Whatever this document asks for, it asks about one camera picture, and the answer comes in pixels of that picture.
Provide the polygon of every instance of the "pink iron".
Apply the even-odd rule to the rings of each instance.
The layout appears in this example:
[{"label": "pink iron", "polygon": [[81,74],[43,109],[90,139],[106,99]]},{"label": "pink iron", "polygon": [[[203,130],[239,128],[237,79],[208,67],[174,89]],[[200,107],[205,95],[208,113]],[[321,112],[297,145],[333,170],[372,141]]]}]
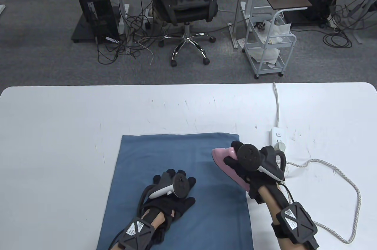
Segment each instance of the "pink iron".
[{"label": "pink iron", "polygon": [[236,172],[224,163],[224,158],[231,156],[233,159],[237,160],[236,152],[233,147],[229,148],[216,148],[212,150],[212,157],[217,166],[225,172],[232,180],[237,182],[243,189],[247,192],[250,190],[249,184],[247,184],[241,177],[239,177]]}]

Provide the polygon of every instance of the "white power cord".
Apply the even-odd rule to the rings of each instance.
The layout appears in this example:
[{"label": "white power cord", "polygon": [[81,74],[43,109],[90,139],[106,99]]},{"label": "white power cord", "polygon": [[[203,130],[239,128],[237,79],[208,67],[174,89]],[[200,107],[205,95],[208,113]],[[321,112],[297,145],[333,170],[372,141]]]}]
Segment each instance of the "white power cord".
[{"label": "white power cord", "polygon": [[[276,127],[278,127],[279,126],[279,114],[280,114],[280,111],[279,111],[279,96],[277,94],[277,88],[276,88],[275,82],[273,83],[273,85],[274,85],[274,91],[275,91],[275,97],[276,97],[276,106],[277,106]],[[356,237],[356,229],[357,229],[357,223],[358,223],[358,216],[359,216],[360,207],[361,207],[361,193],[360,193],[360,190],[358,189],[358,187],[356,186],[356,184],[354,184],[339,168],[337,168],[333,164],[330,164],[330,163],[328,163],[326,161],[319,160],[319,159],[310,159],[305,164],[295,164],[293,162],[288,162],[288,161],[287,161],[287,164],[293,165],[293,166],[295,166],[297,168],[306,168],[308,166],[308,164],[312,163],[312,162],[320,163],[320,164],[323,164],[323,165],[325,165],[325,166],[333,169],[342,178],[344,178],[356,191],[356,194],[357,194],[357,204],[356,204],[356,209],[355,209],[354,221],[353,221],[353,224],[352,224],[352,234],[351,234],[351,236],[350,236],[350,238],[348,240],[346,240],[345,238],[341,237],[337,232],[335,232],[334,230],[332,230],[330,227],[326,227],[325,225],[314,221],[314,223],[315,223],[316,226],[322,227],[324,230],[327,230],[332,235],[334,235],[337,239],[339,239],[341,242],[343,242],[345,244],[350,244],[350,243],[353,242],[353,240]],[[289,204],[292,204],[293,199],[291,198],[291,196],[289,195],[288,192],[287,192],[287,194],[288,194]]]},{"label": "white power cord", "polygon": [[305,164],[295,164],[295,163],[292,163],[292,162],[287,162],[287,164],[293,165],[293,166],[298,167],[298,168],[306,168],[308,166],[308,164],[312,163],[312,162],[316,162],[316,163],[320,163],[320,164],[326,165],[327,167],[329,167],[329,168],[333,169],[334,171],[336,171],[341,177],[343,177],[355,189],[355,191],[357,193],[357,204],[356,204],[356,209],[355,209],[354,222],[353,222],[353,225],[352,225],[352,234],[351,234],[351,236],[350,236],[350,238],[348,240],[346,240],[343,237],[341,237],[339,234],[337,234],[330,227],[326,227],[325,225],[323,225],[321,223],[318,223],[316,221],[314,222],[316,226],[322,227],[324,230],[327,230],[332,235],[334,235],[337,239],[339,239],[341,242],[343,242],[345,244],[350,244],[351,242],[353,242],[353,240],[355,239],[355,236],[356,236],[358,215],[360,213],[360,207],[361,207],[361,193],[360,193],[360,190],[358,189],[358,187],[356,186],[356,184],[354,184],[340,169],[338,169],[336,166],[334,166],[333,164],[330,164],[330,163],[328,163],[326,161],[319,160],[319,159],[310,159]]},{"label": "white power cord", "polygon": [[147,47],[145,47],[144,45],[140,44],[140,41],[141,41],[141,40],[142,40],[142,39],[140,39],[139,41],[136,41],[136,43],[139,44],[140,46],[142,46],[143,48],[145,48],[145,49],[147,49],[148,51],[151,52],[151,54],[152,54],[152,60],[151,60],[151,63],[150,63],[149,65],[152,65],[152,62],[153,62],[153,59],[155,58],[155,55],[153,55],[153,52],[152,52],[149,48],[147,48]]},{"label": "white power cord", "polygon": [[280,115],[279,95],[277,94],[277,88],[276,88],[275,82],[274,82],[274,91],[275,91],[275,98],[276,98],[276,127],[279,127],[279,115]]}]

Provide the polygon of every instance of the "wrist strap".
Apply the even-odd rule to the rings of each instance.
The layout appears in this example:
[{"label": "wrist strap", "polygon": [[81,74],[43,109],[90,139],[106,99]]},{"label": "wrist strap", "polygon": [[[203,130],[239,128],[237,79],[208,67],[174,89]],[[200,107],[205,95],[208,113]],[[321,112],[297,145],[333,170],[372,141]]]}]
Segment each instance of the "wrist strap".
[{"label": "wrist strap", "polygon": [[289,206],[287,198],[284,194],[277,188],[276,184],[265,185],[268,191],[271,193],[272,197],[276,200],[277,204],[281,209],[287,208]]},{"label": "wrist strap", "polygon": [[289,236],[284,233],[281,224],[271,223],[271,225],[272,225],[272,229],[274,230],[276,238],[289,238]]}]

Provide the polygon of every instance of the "chair caster wheel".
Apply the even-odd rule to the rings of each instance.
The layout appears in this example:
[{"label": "chair caster wheel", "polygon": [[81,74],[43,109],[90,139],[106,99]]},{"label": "chair caster wheel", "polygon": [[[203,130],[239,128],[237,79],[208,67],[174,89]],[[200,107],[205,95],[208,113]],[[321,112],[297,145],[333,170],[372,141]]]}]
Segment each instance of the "chair caster wheel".
[{"label": "chair caster wheel", "polygon": [[204,58],[203,59],[203,64],[204,65],[209,65],[210,64],[210,59],[209,58]]}]

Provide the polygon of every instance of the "vr controller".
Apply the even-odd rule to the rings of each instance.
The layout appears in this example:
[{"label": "vr controller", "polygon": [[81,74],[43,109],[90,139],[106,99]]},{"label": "vr controller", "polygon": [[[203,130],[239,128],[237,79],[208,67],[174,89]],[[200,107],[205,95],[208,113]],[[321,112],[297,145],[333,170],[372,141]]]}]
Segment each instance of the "vr controller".
[{"label": "vr controller", "polygon": [[154,199],[172,193],[178,198],[184,198],[189,194],[189,191],[190,184],[185,174],[178,171],[173,177],[171,177],[171,174],[164,172],[159,184],[151,189],[151,195],[149,195],[149,198]]}]

